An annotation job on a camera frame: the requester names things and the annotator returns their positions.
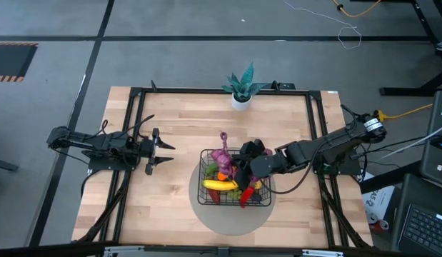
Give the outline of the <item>red drink can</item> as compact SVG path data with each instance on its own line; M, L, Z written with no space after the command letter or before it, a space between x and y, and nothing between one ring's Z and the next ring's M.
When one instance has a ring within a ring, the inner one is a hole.
M369 224L369 228L374 233L385 233L389 229L389 224L385 220L375 220Z

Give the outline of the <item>black aluminium table frame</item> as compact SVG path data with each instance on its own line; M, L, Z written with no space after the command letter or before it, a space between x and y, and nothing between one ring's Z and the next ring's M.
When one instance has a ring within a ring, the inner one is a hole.
M159 164L151 175L138 167L131 175L120 242L164 246L245 246L264 249L326 248L328 245L318 179L299 171L274 179L278 195L264 225L240 236L209 230L194 213L189 200L191 174L206 148L219 148L219 134L228 134L228 144L240 147L255 138L268 148L320 135L326 127L335 131L345 124L335 91L321 93L324 119L310 117L305 96L257 95L246 111L236 111L231 97L222 90L201 89L188 94L149 93L144 99L147 121L142 132L159 128L162 139L174 150L159 149L158 155L173 157Z

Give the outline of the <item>black desk leg frame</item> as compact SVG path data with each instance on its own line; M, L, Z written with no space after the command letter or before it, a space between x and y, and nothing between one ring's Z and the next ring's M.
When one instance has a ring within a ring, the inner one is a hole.
M442 18L442 0L431 0L433 5L436 7L439 16ZM428 40L433 44L436 49L436 55L442 61L442 49L439 49L439 46L442 46L442 41L439 41L435 34L433 33L430 24L427 22L426 17L424 16L421 8L416 0L410 0L413 4L413 8L420 19L421 25L428 36ZM409 88L409 87L382 87L379 90L380 95L382 96L419 96L419 97L431 97L437 91L442 91L442 72L433 77L431 80L419 86L417 88Z

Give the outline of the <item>slender red chili pepper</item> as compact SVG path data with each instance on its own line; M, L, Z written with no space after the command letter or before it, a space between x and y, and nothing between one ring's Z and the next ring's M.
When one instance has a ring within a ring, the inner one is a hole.
M241 208L245 208L246 204L248 202L248 200L250 199L250 197L252 197L252 195L255 193L255 189L254 187L248 187L245 190L243 190L243 193L241 194L241 198L240 198L240 207Z

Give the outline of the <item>green snake plant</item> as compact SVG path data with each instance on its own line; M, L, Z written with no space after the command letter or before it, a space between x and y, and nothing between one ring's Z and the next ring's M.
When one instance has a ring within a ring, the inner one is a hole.
M233 98L237 102L247 102L266 85L265 83L254 83L253 75L254 65L253 62L251 62L240 79L238 79L235 73L232 73L226 77L228 85L224 85L221 88L225 92L233 94Z

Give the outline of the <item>silver aluminium bar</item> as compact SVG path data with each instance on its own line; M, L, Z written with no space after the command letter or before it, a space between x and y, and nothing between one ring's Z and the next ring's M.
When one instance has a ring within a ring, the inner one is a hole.
M120 253L135 253L144 251L145 246L108 246L105 247L103 257L117 257Z
M304 257L344 257L344 254L343 254L343 252L339 252L339 251L303 249L302 256L304 256Z

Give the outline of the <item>round grey placemat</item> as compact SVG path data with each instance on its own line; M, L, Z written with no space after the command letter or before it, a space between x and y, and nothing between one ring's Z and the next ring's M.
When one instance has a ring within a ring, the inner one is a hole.
M197 219L209 230L226 236L240 236L257 230L268 220L276 202L273 194L272 204L268 207L205 206L197 203L195 169L189 182L189 200Z

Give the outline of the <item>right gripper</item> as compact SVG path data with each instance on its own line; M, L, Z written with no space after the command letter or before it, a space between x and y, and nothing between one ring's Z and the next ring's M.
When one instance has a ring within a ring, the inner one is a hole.
M247 178L248 187L255 187L256 177L254 176L251 167L247 166L245 170L243 166L245 166L250 160L258 156L266 155L267 149L265 148L261 139L255 139L254 141L249 141L243 144L243 146L239 150L238 155L239 167L236 169L236 183L238 184L239 189L244 191L247 188Z

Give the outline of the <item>black chair base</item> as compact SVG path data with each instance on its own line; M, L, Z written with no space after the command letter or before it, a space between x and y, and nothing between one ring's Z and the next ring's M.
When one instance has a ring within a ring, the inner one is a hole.
M18 171L19 167L0 159L0 169L15 172Z

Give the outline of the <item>yellow banana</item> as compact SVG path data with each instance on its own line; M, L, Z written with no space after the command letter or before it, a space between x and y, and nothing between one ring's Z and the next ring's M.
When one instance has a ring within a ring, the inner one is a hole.
M231 191L238 188L235 181L203 180L202 185L215 191Z

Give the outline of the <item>dark laptop with stickers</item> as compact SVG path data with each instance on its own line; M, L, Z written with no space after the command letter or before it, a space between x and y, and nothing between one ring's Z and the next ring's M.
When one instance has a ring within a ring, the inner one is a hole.
M424 145L421 174L442 185L442 91L437 91L433 102L428 135L434 135Z

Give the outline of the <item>black laptop with keyboard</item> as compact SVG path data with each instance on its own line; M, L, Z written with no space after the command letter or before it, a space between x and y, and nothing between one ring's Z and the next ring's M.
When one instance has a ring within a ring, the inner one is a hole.
M442 188L407 175L393 227L392 249L408 255L442 257Z

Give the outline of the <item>black hazard-striped floor mat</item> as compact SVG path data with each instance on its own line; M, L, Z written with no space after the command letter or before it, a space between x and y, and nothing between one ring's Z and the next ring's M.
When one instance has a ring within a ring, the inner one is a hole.
M0 82L22 82L37 49L37 43L0 42Z

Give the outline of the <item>white plant pot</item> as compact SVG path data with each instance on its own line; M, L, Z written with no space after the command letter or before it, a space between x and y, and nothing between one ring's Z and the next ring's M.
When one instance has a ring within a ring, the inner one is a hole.
M239 101L239 99L236 97L236 95L232 94L232 97L231 97L232 108L237 110L237 111L245 111L245 110L247 110L250 107L251 99L252 99L252 97L249 96L245 100L240 100Z

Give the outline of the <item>white cardboard box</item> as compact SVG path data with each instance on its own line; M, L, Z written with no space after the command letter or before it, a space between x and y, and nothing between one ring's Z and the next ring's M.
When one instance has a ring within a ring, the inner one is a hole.
M395 190L395 186L387 186L379 190L362 193L363 205L369 224L380 220L385 220L388 223L393 222L398 197Z

